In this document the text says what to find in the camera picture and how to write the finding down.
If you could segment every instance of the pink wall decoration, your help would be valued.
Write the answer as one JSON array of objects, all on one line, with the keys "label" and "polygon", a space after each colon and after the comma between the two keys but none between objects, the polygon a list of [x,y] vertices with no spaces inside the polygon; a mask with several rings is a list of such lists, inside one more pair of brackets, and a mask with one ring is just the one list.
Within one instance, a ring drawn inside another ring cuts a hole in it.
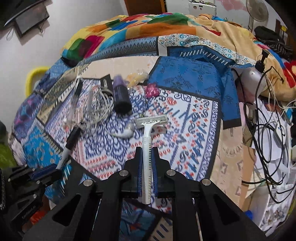
[{"label": "pink wall decoration", "polygon": [[244,10],[247,12],[247,7],[244,3],[242,3],[240,0],[216,0],[221,2],[223,7],[229,11],[229,10]]}]

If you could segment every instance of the white appliance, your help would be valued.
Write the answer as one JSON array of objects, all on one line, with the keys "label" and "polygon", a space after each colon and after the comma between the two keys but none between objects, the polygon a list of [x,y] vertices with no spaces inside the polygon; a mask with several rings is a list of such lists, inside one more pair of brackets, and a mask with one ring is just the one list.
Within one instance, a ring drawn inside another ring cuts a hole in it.
[{"label": "white appliance", "polygon": [[200,14],[211,14],[213,16],[217,15],[217,8],[214,4],[206,4],[204,1],[199,2],[189,2],[189,14],[195,17]]}]

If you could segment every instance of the standing fan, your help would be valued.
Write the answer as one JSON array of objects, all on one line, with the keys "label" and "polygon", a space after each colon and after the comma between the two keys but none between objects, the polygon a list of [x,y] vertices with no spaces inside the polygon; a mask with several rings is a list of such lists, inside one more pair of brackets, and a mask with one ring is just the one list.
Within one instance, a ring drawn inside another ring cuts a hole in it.
[{"label": "standing fan", "polygon": [[247,10],[250,14],[248,30],[253,31],[254,20],[265,22],[268,20],[268,10],[263,0],[247,0]]}]

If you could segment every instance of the white disposable razor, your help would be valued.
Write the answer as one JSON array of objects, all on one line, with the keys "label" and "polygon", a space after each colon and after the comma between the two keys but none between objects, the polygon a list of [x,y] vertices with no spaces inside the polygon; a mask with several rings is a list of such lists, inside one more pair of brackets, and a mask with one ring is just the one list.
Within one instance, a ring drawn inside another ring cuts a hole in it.
[{"label": "white disposable razor", "polygon": [[152,163],[151,163],[151,130],[154,126],[166,125],[168,118],[166,115],[151,116],[136,119],[137,128],[144,127],[142,140],[143,149],[143,169],[142,169],[142,203],[151,203],[152,186]]}]

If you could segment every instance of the razor head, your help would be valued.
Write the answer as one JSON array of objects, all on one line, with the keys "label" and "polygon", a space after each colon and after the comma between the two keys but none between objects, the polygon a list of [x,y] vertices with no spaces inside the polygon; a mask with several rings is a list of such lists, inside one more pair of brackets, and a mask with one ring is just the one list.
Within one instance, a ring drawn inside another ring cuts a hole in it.
[{"label": "razor head", "polygon": [[136,119],[136,126],[137,128],[143,128],[143,123],[153,123],[159,121],[159,123],[156,124],[156,126],[166,125],[168,123],[168,117],[167,115],[155,115],[155,116],[149,116],[149,117],[143,117]]}]

